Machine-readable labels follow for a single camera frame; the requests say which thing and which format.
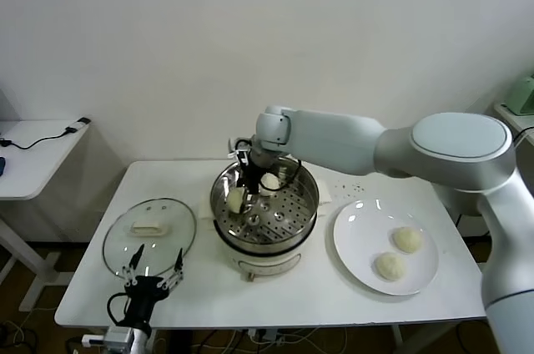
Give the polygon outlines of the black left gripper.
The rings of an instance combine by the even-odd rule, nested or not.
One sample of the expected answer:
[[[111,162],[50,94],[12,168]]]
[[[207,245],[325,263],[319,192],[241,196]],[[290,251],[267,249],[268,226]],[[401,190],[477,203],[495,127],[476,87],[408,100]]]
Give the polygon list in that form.
[[[166,277],[137,276],[136,270],[143,254],[141,245],[133,254],[129,263],[122,266],[122,276],[125,280],[125,293],[129,298],[128,308],[123,319],[125,326],[148,326],[155,305],[169,296],[184,279],[183,249],[179,250],[172,272]]]

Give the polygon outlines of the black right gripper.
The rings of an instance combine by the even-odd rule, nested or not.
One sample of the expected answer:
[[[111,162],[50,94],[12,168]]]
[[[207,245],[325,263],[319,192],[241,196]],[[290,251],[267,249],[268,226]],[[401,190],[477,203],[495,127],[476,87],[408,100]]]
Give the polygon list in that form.
[[[238,170],[236,186],[246,187],[249,192],[244,193],[244,213],[246,213],[255,206],[255,195],[259,194],[259,185],[264,175],[264,169],[253,162],[245,165],[239,164],[236,169]]]

